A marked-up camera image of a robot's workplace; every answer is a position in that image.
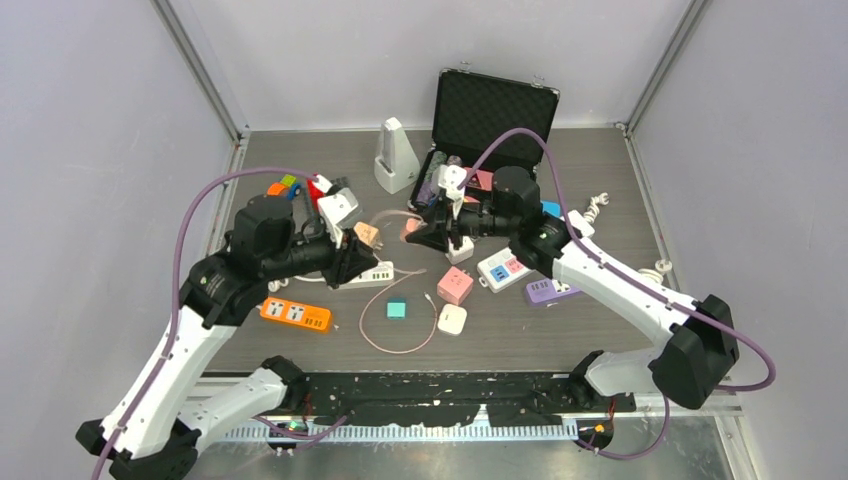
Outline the white plug adapter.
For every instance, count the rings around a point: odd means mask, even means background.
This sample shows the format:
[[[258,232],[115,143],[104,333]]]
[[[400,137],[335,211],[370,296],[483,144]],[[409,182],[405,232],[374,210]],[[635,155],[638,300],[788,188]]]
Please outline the white plug adapter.
[[[437,329],[444,334],[458,336],[465,327],[467,317],[465,308],[450,303],[445,304],[438,316]]]

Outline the teal plug adapter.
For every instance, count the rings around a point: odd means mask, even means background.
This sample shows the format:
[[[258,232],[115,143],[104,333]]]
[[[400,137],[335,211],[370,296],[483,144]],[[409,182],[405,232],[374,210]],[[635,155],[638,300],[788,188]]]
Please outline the teal plug adapter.
[[[406,317],[407,303],[402,298],[391,298],[386,303],[386,318],[401,320]]]

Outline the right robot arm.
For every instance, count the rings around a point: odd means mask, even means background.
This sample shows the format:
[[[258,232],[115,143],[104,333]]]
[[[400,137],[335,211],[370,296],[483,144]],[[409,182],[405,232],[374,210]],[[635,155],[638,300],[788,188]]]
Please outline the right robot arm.
[[[520,167],[494,174],[488,201],[464,206],[455,180],[440,188],[407,242],[443,253],[464,237],[506,237],[518,262],[578,288],[635,326],[651,347],[624,353],[594,351],[571,374],[571,397],[596,410],[618,394],[661,393],[697,410],[739,358],[729,334],[729,306],[709,295],[698,301],[631,269],[603,252],[586,227],[544,212],[540,188]]]

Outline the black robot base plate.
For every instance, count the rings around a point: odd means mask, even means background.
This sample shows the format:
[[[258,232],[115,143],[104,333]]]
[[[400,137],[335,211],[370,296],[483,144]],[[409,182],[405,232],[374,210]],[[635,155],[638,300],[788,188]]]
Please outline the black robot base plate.
[[[601,397],[554,372],[327,372],[295,384],[284,413],[321,425],[466,426],[485,411],[495,427],[553,426],[563,414],[633,412],[631,395]]]

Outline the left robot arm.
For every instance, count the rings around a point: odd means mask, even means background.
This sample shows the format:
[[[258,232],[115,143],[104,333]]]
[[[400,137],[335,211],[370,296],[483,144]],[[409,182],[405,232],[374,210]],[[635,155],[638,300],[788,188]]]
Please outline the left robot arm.
[[[239,210],[225,246],[196,263],[157,350],[115,409],[83,423],[77,441],[116,479],[182,479],[200,454],[247,419],[298,412],[305,373],[292,361],[264,360],[237,385],[191,406],[187,398],[216,352],[268,295],[268,284],[320,272],[330,287],[375,267],[354,231],[361,208],[348,189],[323,197],[325,229],[298,234],[289,200],[259,195]]]

